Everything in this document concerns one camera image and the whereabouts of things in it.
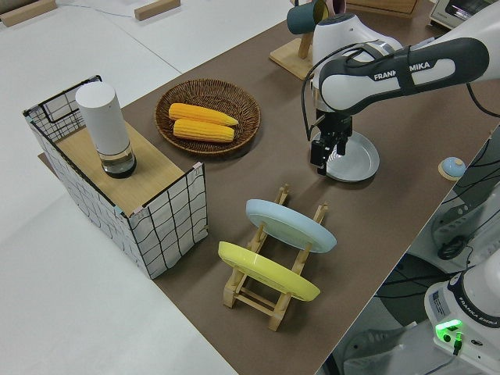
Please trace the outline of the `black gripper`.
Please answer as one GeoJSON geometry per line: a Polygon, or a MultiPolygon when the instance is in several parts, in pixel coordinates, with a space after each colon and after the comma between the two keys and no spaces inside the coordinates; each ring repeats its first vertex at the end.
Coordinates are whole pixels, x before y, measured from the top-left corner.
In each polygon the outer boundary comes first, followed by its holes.
{"type": "Polygon", "coordinates": [[[345,155],[346,144],[352,136],[352,116],[340,112],[316,111],[316,126],[321,140],[312,140],[310,162],[319,175],[327,174],[327,147],[336,145],[336,153],[345,155]]]}

